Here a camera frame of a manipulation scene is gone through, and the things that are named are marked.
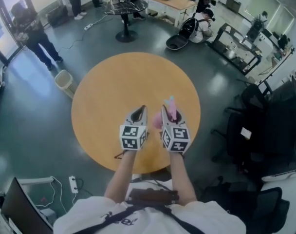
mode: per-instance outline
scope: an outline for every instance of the computer monitor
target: computer monitor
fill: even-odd
[[[16,178],[5,196],[1,214],[11,219],[23,234],[53,234],[52,226],[34,206]]]

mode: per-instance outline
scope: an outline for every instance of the black and white cube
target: black and white cube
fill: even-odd
[[[191,145],[189,130],[183,127],[163,127],[162,142],[169,152],[184,153]]]
[[[141,150],[146,139],[146,126],[120,126],[120,143],[123,150]]]

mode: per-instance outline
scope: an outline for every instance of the forearm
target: forearm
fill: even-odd
[[[197,201],[196,193],[187,175],[183,157],[170,153],[173,190],[178,191],[179,204],[186,205]]]
[[[105,197],[112,199],[116,203],[125,200],[130,180],[132,178],[132,170],[136,157],[135,151],[127,151],[121,160],[118,170],[113,175],[105,191]]]

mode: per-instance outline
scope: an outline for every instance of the power plug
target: power plug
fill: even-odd
[[[72,193],[74,193],[74,194],[79,193],[75,176],[69,177],[69,182],[70,182],[70,188],[71,188]]]
[[[88,30],[88,29],[91,28],[93,25],[94,25],[94,24],[90,23],[88,26],[86,26],[86,27],[84,28],[84,30]]]

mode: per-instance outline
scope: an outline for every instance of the trash can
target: trash can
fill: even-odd
[[[58,75],[55,77],[55,84],[71,99],[74,98],[77,84],[74,83],[74,78],[66,70],[62,70],[58,73]]]

